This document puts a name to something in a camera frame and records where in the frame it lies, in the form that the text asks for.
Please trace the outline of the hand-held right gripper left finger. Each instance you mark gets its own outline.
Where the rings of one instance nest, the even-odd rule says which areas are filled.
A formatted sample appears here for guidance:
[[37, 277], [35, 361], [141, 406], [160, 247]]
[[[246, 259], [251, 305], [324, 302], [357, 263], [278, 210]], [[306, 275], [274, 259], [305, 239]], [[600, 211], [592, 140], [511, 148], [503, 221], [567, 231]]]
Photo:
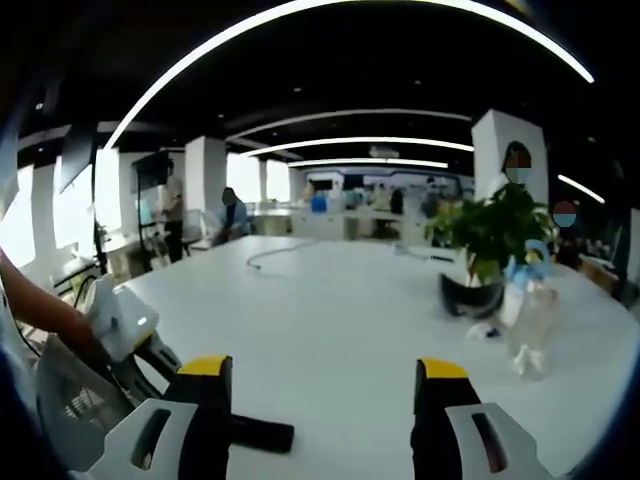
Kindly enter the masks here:
[[86, 479], [225, 479], [231, 444], [228, 355], [178, 370], [160, 399], [148, 399], [105, 438]]

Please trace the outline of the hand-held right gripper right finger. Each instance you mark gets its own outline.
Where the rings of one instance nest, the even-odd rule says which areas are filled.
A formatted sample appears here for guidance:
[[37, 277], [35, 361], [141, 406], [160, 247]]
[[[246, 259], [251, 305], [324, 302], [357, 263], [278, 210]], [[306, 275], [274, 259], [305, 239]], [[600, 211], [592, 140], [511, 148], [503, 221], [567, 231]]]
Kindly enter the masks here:
[[544, 477], [533, 437], [449, 361], [417, 360], [410, 445], [416, 479]]

